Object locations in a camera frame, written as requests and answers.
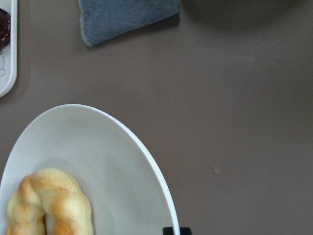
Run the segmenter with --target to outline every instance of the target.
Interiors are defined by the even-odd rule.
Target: white plate
[[[17,76],[18,0],[0,0],[0,8],[11,14],[11,42],[0,54],[0,97],[13,87]]]
[[[23,131],[0,187],[0,234],[6,206],[20,180],[45,167],[73,175],[89,198],[95,235],[162,235],[179,224],[164,177],[143,143],[125,125],[95,108],[52,108]]]

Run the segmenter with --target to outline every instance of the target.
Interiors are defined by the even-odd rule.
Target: mochi donut
[[[45,235],[45,213],[52,235],[93,235],[89,200],[73,177],[56,168],[22,179],[8,203],[5,235]]]

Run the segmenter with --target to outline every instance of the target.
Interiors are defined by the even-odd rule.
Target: table
[[[312,233],[312,0],[182,0],[179,16],[91,48],[79,15],[76,0],[19,2],[1,173],[36,116],[86,104],[142,140],[193,234]]]

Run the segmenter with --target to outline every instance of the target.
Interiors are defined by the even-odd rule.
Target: black object
[[[172,227],[163,228],[163,235],[174,235]],[[180,235],[192,235],[191,229],[186,227],[180,228]]]
[[[0,49],[5,48],[10,43],[11,16],[0,8]]]

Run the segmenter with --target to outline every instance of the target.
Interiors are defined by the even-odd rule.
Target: folded cloth
[[[179,0],[78,0],[81,34],[93,46],[179,12]]]

